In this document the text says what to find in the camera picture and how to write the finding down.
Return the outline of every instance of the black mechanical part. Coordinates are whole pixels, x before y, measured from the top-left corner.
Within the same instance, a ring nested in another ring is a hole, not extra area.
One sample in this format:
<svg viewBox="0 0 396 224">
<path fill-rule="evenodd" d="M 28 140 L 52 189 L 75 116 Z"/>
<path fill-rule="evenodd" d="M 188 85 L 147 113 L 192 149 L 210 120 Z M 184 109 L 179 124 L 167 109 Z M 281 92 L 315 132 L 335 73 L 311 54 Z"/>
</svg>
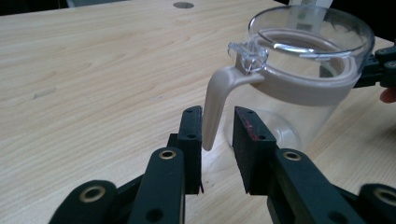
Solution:
<svg viewBox="0 0 396 224">
<path fill-rule="evenodd" d="M 276 182 L 294 214 L 293 223 L 364 223 L 304 153 L 283 148 L 272 160 Z"/>
<path fill-rule="evenodd" d="M 396 46 L 378 49 L 365 62 L 354 88 L 374 86 L 396 87 Z"/>
<path fill-rule="evenodd" d="M 118 189 L 103 180 L 90 181 L 75 188 L 58 207 L 50 223 L 183 223 L 184 195 L 198 194 L 202 186 L 201 126 L 202 108 L 193 106 L 186 109 L 179 133 L 171 133 L 167 148 L 151 155 L 144 175 Z M 79 194 L 84 190 L 88 192 L 87 197 L 101 195 L 100 200 L 82 203 Z M 160 200 L 167 202 L 166 208 L 155 205 Z M 145 217 L 140 216 L 142 209 L 147 210 Z"/>
<path fill-rule="evenodd" d="M 262 130 L 271 143 L 258 141 Z M 268 196 L 274 223 L 396 223 L 396 189 L 365 185 L 357 196 L 332 185 L 303 152 L 274 147 L 274 137 L 252 110 L 235 107 L 233 135 L 245 188 L 250 192 L 264 183 L 254 192 Z"/>
<path fill-rule="evenodd" d="M 396 189 L 381 184 L 364 185 L 356 205 L 367 223 L 396 223 Z"/>
<path fill-rule="evenodd" d="M 154 151 L 144 175 L 118 189 L 103 180 L 77 187 L 50 223 L 184 223 L 186 187 L 195 194 L 201 185 L 201 114 L 199 106 L 183 112 L 179 133 Z M 233 150 L 246 192 L 268 196 L 274 223 L 396 223 L 396 189 L 369 184 L 357 196 L 332 185 L 304 153 L 279 149 L 252 110 L 235 108 Z"/>
<path fill-rule="evenodd" d="M 75 188 L 56 210 L 49 224 L 102 224 L 114 218 L 117 189 L 113 183 L 93 180 Z"/>
<path fill-rule="evenodd" d="M 251 195 L 268 193 L 271 176 L 268 160 L 277 149 L 276 139 L 256 112 L 236 106 L 233 117 L 233 152 L 246 192 Z"/>
<path fill-rule="evenodd" d="M 193 106 L 183 111 L 178 133 L 171 133 L 168 147 L 183 151 L 186 172 L 186 194 L 199 194 L 201 182 L 202 108 Z"/>
<path fill-rule="evenodd" d="M 184 223 L 184 204 L 183 152 L 158 149 L 148 162 L 127 223 Z"/>
</svg>

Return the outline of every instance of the wood grain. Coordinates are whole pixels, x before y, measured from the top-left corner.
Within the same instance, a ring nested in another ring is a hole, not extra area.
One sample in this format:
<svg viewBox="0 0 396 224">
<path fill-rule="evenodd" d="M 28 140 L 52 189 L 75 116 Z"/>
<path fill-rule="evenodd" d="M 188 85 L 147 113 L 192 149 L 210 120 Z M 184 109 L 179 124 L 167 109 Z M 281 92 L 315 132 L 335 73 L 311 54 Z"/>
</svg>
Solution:
<svg viewBox="0 0 396 224">
<path fill-rule="evenodd" d="M 76 186 L 120 186 L 145 172 L 203 105 L 214 71 L 232 64 L 230 41 L 274 1 L 134 0 L 0 19 L 0 223 L 47 223 Z M 391 43 L 377 39 L 377 48 Z M 353 192 L 396 187 L 395 106 L 380 87 L 354 90 L 306 151 Z M 268 223 L 264 197 L 245 194 L 220 135 L 203 152 L 205 194 L 187 197 L 187 223 Z"/>
</svg>

